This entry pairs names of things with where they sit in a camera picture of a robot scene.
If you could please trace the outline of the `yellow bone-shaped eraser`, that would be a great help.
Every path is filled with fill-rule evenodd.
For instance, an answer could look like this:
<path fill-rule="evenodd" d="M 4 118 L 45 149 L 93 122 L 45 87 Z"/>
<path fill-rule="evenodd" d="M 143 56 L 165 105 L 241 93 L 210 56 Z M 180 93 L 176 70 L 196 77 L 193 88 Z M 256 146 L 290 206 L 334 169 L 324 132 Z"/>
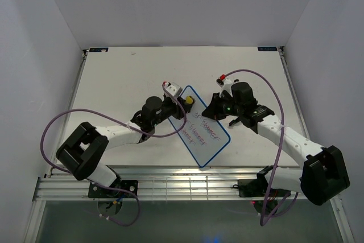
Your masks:
<path fill-rule="evenodd" d="M 194 104 L 194 99 L 191 97 L 191 96 L 186 96 L 186 98 L 185 98 L 185 103 L 187 104 L 187 105 L 193 105 Z"/>

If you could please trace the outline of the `blue-framed whiteboard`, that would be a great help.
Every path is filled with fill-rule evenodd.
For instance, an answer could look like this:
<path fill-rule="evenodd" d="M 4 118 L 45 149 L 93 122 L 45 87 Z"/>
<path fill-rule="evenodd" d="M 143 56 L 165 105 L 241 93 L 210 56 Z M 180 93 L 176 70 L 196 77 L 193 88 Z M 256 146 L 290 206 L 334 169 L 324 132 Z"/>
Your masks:
<path fill-rule="evenodd" d="M 181 129 L 178 132 L 180 139 L 197 165 L 204 168 L 231 142 L 231 137 L 220 122 L 202 116 L 206 103 L 190 85 L 181 93 L 183 99 L 188 96 L 195 103 L 187 114 L 186 124 L 183 119 L 173 117 L 169 121 L 174 129 Z"/>

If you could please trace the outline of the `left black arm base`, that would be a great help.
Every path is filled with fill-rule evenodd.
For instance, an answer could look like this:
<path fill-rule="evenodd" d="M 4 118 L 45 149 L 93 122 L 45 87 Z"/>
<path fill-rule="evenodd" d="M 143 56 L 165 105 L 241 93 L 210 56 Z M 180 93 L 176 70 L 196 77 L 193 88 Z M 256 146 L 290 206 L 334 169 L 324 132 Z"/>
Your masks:
<path fill-rule="evenodd" d="M 138 194 L 138 184 L 137 180 L 117 180 L 108 187 L 90 183 L 87 197 L 94 199 L 133 198 Z"/>

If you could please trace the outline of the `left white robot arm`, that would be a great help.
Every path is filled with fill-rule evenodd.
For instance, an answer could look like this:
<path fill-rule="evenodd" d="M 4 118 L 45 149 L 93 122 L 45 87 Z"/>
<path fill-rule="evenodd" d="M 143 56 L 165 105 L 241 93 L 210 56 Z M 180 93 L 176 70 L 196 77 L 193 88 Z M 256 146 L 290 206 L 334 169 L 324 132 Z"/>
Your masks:
<path fill-rule="evenodd" d="M 139 144 L 149 139 L 155 127 L 173 117 L 182 120 L 191 111 L 195 100 L 164 96 L 152 96 L 137 111 L 126 127 L 122 125 L 95 127 L 83 122 L 70 134 L 57 150 L 56 158 L 77 179 L 89 180 L 101 185 L 108 197 L 115 197 L 121 190 L 121 178 L 109 166 L 101 163 L 106 150 L 115 147 Z"/>

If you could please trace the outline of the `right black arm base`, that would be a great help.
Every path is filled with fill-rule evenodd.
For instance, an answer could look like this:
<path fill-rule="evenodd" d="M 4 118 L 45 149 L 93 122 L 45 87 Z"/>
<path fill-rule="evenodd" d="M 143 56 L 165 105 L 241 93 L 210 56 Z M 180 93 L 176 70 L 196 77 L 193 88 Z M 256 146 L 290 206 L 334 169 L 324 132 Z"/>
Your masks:
<path fill-rule="evenodd" d="M 245 180 L 238 180 L 237 184 L 232 186 L 232 189 L 236 189 L 239 192 L 239 197 L 262 197 L 266 194 L 269 179 L 266 175 L 272 171 L 273 166 L 266 166 L 263 170 L 257 173 L 255 179 L 249 182 Z"/>

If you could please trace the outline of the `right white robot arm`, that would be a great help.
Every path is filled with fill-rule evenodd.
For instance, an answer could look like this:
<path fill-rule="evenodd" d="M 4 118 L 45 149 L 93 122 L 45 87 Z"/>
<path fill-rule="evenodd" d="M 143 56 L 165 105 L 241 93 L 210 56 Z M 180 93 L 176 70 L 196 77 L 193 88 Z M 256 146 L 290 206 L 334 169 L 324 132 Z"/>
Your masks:
<path fill-rule="evenodd" d="M 242 123 L 282 147 L 300 167 L 299 170 L 265 167 L 257 173 L 256 179 L 241 187 L 245 197 L 270 196 L 280 190 L 302 193 L 311 203 L 322 205 L 350 186 L 340 149 L 314 143 L 283 126 L 270 108 L 257 102 L 248 83 L 218 79 L 217 84 L 221 91 L 213 93 L 202 116 L 215 121 L 233 116 L 230 126 Z"/>

